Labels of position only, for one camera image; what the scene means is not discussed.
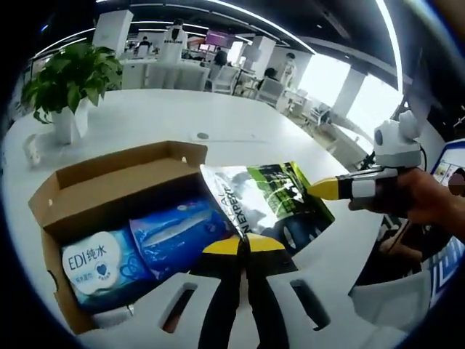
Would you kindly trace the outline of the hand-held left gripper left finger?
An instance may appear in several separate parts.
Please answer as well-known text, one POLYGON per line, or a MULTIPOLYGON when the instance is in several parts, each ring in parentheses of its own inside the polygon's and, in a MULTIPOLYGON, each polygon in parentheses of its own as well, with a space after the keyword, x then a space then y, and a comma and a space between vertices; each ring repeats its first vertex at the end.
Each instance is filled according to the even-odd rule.
POLYGON ((227 238, 208 245, 191 267, 190 274, 219 281, 202 323, 199 348, 228 347, 249 252, 248 238, 227 238))

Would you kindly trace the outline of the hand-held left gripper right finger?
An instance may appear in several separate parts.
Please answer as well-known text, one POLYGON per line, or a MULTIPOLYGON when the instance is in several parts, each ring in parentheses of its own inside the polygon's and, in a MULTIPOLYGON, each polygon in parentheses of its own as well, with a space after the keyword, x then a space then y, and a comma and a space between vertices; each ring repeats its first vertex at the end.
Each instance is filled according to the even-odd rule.
POLYGON ((247 236, 248 299, 262 348, 361 348, 363 320, 348 296, 299 270, 273 238, 247 236))

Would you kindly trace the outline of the person's right hand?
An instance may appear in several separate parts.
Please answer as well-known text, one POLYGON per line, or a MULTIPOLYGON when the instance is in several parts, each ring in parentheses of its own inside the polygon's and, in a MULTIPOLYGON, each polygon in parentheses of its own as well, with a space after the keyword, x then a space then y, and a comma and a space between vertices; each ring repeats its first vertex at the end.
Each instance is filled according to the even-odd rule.
POLYGON ((456 170, 447 185, 420 169, 394 179, 378 180, 375 196, 352 199, 349 209, 395 214, 417 223, 444 225, 449 220, 456 221, 464 214, 464 170, 456 170))

